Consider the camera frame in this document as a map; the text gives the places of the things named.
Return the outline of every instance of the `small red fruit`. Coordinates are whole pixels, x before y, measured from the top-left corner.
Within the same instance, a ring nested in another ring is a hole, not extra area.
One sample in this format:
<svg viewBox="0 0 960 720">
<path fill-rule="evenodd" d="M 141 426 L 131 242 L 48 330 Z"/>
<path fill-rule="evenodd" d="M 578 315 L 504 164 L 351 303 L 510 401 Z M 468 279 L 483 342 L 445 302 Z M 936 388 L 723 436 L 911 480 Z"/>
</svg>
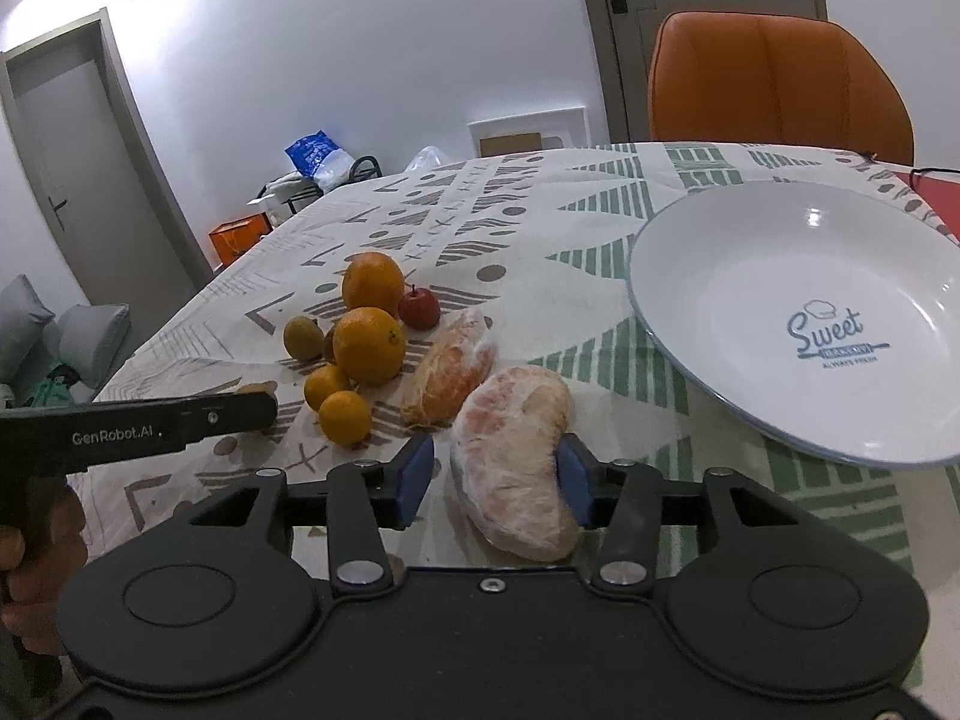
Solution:
<svg viewBox="0 0 960 720">
<path fill-rule="evenodd" d="M 400 320 L 414 330 L 432 330 L 440 323 L 440 301 L 424 287 L 411 287 L 397 305 Z"/>
</svg>

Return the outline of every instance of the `plate logo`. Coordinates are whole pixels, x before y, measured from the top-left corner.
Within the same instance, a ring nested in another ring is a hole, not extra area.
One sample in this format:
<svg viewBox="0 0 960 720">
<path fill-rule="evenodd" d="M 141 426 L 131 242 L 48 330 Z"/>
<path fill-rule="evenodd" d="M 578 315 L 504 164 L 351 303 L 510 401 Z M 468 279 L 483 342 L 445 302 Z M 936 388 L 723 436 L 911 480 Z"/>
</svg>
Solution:
<svg viewBox="0 0 960 720">
<path fill-rule="evenodd" d="M 786 323 L 786 331 L 800 342 L 797 358 L 818 359 L 823 367 L 850 367 L 876 362 L 877 349 L 890 348 L 889 343 L 863 343 L 859 338 L 864 332 L 860 312 L 851 308 L 846 314 L 827 300 L 810 300 Z"/>
</svg>

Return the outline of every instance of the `finger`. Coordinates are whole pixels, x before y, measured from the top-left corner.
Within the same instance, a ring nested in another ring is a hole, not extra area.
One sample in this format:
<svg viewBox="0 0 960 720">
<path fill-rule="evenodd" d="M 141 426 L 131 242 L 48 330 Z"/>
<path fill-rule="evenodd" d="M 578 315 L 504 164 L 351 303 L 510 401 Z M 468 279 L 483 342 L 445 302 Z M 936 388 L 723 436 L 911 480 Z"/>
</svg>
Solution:
<svg viewBox="0 0 960 720">
<path fill-rule="evenodd" d="M 64 488 L 50 511 L 50 541 L 56 544 L 68 536 L 75 536 L 86 527 L 86 516 L 80 498 L 73 488 Z"/>
<path fill-rule="evenodd" d="M 17 528 L 0 525 L 0 571 L 10 571 L 20 565 L 27 544 Z"/>
<path fill-rule="evenodd" d="M 56 637 L 55 606 L 55 601 L 42 604 L 8 604 L 3 607 L 0 619 L 3 620 L 4 628 L 15 637 Z"/>
<path fill-rule="evenodd" d="M 26 638 L 23 646 L 38 655 L 65 655 L 64 645 L 56 637 Z"/>
<path fill-rule="evenodd" d="M 64 538 L 8 574 L 11 600 L 20 604 L 53 600 L 67 578 L 85 562 L 83 538 L 79 535 Z"/>
</svg>

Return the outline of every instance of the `orange chair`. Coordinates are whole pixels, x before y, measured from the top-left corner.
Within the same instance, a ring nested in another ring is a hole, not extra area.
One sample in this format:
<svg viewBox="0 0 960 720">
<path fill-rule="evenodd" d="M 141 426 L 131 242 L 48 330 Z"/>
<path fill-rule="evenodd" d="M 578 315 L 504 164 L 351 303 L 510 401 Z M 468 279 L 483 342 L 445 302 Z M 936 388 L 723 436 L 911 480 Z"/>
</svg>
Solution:
<svg viewBox="0 0 960 720">
<path fill-rule="evenodd" d="M 913 164 L 904 101 L 835 23 L 752 13 L 675 13 L 650 70 L 655 141 L 790 143 Z"/>
</svg>

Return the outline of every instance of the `tablecloth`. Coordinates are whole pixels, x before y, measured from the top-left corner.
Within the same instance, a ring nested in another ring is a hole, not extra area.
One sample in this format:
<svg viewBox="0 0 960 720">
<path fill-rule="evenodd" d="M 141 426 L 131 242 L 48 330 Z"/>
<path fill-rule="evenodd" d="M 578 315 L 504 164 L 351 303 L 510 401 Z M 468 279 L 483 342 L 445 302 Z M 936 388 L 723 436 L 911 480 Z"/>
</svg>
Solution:
<svg viewBox="0 0 960 720">
<path fill-rule="evenodd" d="M 574 397 L 570 427 L 599 458 L 644 459 L 682 480 L 699 480 L 709 466 L 732 466 L 912 571 L 928 594 L 931 627 L 907 684 L 945 717 L 960 716 L 957 468 L 866 469 L 767 439 L 673 370 L 632 312 L 627 256 L 642 225 L 688 193 L 747 181 L 850 188 L 864 194 L 864 203 L 893 204 L 956 242 L 886 167 L 817 148 L 632 143 L 470 160 L 344 187 L 218 275 L 104 389 L 101 400 L 124 400 L 270 381 L 280 418 L 265 434 L 204 440 L 176 455 L 102 466 L 75 479 L 91 554 L 258 467 L 281 467 L 296 483 L 323 478 L 343 461 L 397 451 L 407 436 L 397 408 L 400 381 L 363 391 L 373 404 L 367 445 L 334 447 L 302 396 L 315 364 L 287 358 L 281 340 L 295 314 L 328 329 L 344 314 L 340 281 L 349 258 L 384 251 L 408 282 L 434 290 L 445 320 L 472 306 L 484 313 L 498 341 L 498 368 L 559 372 Z M 664 262 L 664 272 L 670 266 Z M 404 375 L 431 337 L 408 334 Z M 403 533 L 384 532 L 392 559 L 520 563 L 483 543 L 464 519 L 448 476 L 445 434 L 436 441 L 435 479 L 416 523 Z M 673 574 L 695 556 L 694 533 L 664 529 L 659 574 Z M 323 529 L 301 530 L 294 557 L 323 576 Z"/>
</svg>

